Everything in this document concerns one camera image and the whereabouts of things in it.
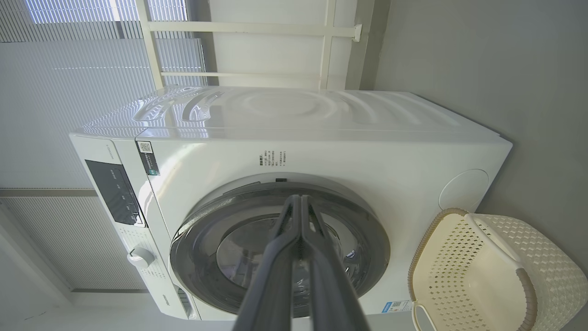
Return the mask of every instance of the qr code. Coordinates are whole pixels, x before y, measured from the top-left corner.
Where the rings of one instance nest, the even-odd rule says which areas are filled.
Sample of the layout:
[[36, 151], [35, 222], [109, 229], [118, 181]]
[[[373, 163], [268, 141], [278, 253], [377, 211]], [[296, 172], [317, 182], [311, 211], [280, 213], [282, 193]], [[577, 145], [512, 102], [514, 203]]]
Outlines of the qr code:
[[139, 141], [139, 151], [141, 151], [141, 153], [153, 154], [153, 150], [151, 149], [151, 143], [149, 141]]

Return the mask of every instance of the black display screen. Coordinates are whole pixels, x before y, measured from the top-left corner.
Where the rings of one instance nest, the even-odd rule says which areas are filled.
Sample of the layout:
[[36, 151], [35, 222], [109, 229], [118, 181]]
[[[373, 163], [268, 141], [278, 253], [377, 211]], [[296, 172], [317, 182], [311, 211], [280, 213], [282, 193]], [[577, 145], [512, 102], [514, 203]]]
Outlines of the black display screen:
[[88, 160], [86, 164], [114, 221], [146, 226], [125, 168], [121, 164]]

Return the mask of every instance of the white knob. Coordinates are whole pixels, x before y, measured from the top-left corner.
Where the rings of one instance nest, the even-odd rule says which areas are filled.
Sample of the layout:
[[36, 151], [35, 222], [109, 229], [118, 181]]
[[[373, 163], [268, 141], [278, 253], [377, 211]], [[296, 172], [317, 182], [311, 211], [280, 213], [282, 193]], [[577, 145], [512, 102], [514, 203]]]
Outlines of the white knob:
[[127, 254], [126, 259], [129, 260], [132, 265], [141, 269], [147, 268], [153, 261], [155, 261], [155, 257], [150, 251], [138, 246], [133, 248], [133, 250]]

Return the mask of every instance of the beige laundry basket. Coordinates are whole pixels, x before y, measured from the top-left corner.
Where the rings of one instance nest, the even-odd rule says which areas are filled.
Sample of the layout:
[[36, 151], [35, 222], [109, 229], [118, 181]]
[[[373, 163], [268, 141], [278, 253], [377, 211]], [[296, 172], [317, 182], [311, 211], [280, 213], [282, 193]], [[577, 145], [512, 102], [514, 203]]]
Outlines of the beige laundry basket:
[[560, 330], [588, 299], [584, 273], [527, 223], [442, 211], [409, 271], [413, 321], [421, 307], [436, 331]]

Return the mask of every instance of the round glass door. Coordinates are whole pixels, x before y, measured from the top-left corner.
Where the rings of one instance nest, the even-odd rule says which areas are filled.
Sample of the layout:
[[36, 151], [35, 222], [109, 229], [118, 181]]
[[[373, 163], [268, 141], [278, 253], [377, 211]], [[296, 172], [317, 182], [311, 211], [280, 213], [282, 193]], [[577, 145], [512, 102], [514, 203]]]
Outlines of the round glass door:
[[[176, 234], [170, 261], [185, 289], [201, 301], [237, 314], [255, 279], [271, 229], [292, 194], [313, 197], [358, 296], [381, 278], [390, 257], [383, 227], [365, 208], [338, 192], [306, 183], [248, 185], [197, 207]], [[293, 268], [294, 317], [309, 314], [308, 267]]]

